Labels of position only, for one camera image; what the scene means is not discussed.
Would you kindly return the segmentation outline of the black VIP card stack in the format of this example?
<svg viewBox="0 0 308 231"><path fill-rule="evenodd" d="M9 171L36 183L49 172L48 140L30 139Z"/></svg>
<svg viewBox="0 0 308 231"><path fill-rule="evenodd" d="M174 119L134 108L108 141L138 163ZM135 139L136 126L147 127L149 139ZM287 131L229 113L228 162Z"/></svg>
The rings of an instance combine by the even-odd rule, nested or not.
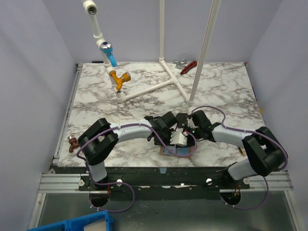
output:
<svg viewBox="0 0 308 231"><path fill-rule="evenodd" d="M176 119L178 121L177 128L185 128L188 125L188 114L187 113L178 113Z"/></svg>

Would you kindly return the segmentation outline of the pink leather card holder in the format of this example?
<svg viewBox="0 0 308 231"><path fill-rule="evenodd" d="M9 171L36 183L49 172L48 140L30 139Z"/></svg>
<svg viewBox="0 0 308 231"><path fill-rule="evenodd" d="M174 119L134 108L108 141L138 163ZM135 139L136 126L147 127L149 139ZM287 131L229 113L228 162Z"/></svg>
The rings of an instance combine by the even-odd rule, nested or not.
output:
<svg viewBox="0 0 308 231"><path fill-rule="evenodd" d="M191 158L190 153L193 151L193 147L182 147L182 146L167 146L173 153L169 152L164 146L160 147L159 154L162 156L171 156L179 158Z"/></svg>

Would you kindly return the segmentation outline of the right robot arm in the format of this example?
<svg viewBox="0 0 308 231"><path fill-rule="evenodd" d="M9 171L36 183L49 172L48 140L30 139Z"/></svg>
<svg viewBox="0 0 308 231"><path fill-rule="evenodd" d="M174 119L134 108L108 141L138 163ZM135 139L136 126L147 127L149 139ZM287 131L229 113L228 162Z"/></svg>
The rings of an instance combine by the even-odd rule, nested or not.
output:
<svg viewBox="0 0 308 231"><path fill-rule="evenodd" d="M256 130L230 128L223 122L211 123L202 110L194 110L186 118L184 129L197 140L226 143L244 149L246 159L235 162L222 171L221 182L228 189L243 178L255 175L266 177L287 165L286 151L267 127Z"/></svg>

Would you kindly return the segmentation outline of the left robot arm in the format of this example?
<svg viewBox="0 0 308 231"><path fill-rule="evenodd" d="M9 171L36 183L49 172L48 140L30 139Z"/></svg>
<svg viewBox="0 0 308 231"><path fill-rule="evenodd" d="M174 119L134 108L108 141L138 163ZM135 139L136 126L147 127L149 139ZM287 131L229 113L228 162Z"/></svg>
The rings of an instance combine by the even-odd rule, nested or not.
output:
<svg viewBox="0 0 308 231"><path fill-rule="evenodd" d="M87 160L92 175L90 184L96 190L102 190L107 183L107 172L104 161L116 144L133 139L147 139L154 137L154 143L160 145L159 138L170 144L172 128L178 120L172 112L163 116L145 116L141 120L126 124L109 123L106 118L98 119L77 140L80 147L87 145L83 154Z"/></svg>

